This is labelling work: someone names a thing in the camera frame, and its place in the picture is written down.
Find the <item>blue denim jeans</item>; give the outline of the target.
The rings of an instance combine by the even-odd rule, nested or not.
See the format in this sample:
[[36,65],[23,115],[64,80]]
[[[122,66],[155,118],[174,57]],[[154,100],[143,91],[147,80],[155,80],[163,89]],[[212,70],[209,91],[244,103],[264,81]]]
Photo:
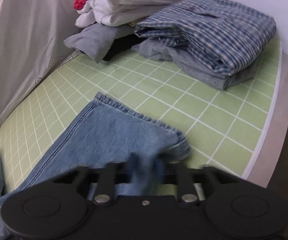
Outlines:
[[[19,188],[0,195],[0,239],[153,239],[169,212],[149,192],[166,161],[189,154],[183,133],[98,93]],[[130,182],[115,185],[112,204],[96,205],[108,163],[126,163]]]

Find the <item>green grid cutting mat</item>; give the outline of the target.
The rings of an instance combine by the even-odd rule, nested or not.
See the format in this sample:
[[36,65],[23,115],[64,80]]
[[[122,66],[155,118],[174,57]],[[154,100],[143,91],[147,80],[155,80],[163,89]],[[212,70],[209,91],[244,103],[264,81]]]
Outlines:
[[247,179],[273,116],[282,44],[271,40],[256,76],[217,90],[171,62],[126,51],[109,63],[81,54],[47,77],[0,127],[5,191],[17,188],[75,116],[102,92],[185,133],[190,167],[209,164]]

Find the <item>light blue folded shirt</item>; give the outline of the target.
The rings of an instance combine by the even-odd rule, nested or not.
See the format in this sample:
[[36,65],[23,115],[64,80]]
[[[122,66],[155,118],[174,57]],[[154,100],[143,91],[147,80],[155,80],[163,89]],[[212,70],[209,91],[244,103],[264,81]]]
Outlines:
[[175,63],[185,74],[209,85],[218,90],[238,85],[241,82],[253,79],[256,75],[256,63],[233,74],[225,76],[218,74],[207,68],[199,60],[195,59],[189,52],[180,49],[165,46],[157,39],[147,39],[132,46],[133,51],[141,56],[153,61],[169,61]]

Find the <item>black crumpled garment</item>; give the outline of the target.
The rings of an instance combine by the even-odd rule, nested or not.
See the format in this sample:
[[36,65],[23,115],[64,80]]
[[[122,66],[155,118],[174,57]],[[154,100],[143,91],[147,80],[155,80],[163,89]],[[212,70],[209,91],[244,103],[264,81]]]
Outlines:
[[146,40],[146,38],[140,38],[136,34],[130,34],[124,37],[117,38],[113,41],[111,48],[106,53],[103,61],[110,61],[117,54],[122,53],[132,46],[139,44]]

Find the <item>grey folded garment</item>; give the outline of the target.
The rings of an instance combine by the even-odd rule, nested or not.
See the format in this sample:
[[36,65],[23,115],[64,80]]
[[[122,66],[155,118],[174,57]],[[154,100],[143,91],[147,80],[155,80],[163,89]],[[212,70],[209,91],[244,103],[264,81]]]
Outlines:
[[134,27],[130,27],[127,24],[109,27],[95,23],[84,28],[80,33],[66,38],[64,45],[67,48],[82,51],[96,63],[100,63],[116,39],[133,33]]

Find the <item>blue plaid folded shirt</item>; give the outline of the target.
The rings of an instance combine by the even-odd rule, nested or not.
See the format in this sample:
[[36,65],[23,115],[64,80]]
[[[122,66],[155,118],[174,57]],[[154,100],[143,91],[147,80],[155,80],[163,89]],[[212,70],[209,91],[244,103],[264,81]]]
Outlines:
[[153,13],[135,27],[188,51],[215,73],[232,76],[247,68],[276,33],[273,17],[230,0],[184,0]]

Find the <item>white folded garment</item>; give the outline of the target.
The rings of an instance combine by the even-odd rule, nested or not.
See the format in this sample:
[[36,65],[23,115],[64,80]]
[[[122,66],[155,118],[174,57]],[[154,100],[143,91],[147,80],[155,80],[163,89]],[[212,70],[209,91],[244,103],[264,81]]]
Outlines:
[[109,27],[130,24],[181,0],[88,0],[75,25],[86,28],[99,23]]

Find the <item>grey printed backdrop cloth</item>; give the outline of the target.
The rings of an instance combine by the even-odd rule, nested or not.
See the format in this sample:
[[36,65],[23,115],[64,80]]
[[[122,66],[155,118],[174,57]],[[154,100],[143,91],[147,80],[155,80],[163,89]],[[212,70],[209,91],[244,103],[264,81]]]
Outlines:
[[0,126],[72,52],[74,0],[0,0]]

